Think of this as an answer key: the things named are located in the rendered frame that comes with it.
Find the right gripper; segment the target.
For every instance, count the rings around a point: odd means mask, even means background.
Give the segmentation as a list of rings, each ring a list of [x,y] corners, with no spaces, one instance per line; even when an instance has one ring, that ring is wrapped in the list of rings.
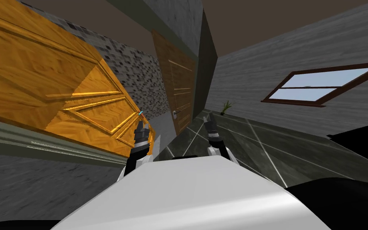
[[[213,113],[209,113],[210,123],[208,123],[208,117],[203,117],[203,123],[208,135],[218,135],[218,128],[216,124],[216,119]]]

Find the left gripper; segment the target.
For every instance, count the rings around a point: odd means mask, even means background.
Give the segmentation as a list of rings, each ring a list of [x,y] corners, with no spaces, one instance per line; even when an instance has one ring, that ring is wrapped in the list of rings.
[[[135,133],[134,136],[135,145],[138,145],[139,143],[143,142],[147,143],[149,138],[149,124],[146,123],[142,128],[142,123],[138,123],[134,133]]]

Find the small green potted plant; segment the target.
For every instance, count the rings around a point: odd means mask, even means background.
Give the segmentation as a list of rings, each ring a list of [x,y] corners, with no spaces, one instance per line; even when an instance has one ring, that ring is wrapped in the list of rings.
[[[223,107],[222,111],[220,112],[220,115],[223,116],[226,113],[226,111],[233,106],[233,104],[235,104],[235,102],[230,103],[229,100],[227,100],[224,103],[224,107]]]

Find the brown wooden door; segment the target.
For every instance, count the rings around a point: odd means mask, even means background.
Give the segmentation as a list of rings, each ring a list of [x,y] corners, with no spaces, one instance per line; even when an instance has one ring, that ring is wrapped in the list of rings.
[[[156,30],[151,31],[166,95],[171,110],[181,110],[173,119],[179,135],[192,121],[195,61]]]

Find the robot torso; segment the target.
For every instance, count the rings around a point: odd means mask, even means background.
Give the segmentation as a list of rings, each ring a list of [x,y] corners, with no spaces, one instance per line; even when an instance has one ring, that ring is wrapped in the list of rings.
[[[223,157],[145,163],[52,230],[330,230],[283,187]]]

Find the brown framed window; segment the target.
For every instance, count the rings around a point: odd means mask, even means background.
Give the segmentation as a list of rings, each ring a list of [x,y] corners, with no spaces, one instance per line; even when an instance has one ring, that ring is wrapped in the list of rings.
[[[324,107],[327,101],[368,81],[368,63],[292,71],[262,102]]]

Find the orange panelled wooden door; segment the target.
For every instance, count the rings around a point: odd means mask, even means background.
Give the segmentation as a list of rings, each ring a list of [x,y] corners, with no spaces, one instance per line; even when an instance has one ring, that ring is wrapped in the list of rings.
[[[99,52],[0,0],[0,122],[129,157],[147,119]]]

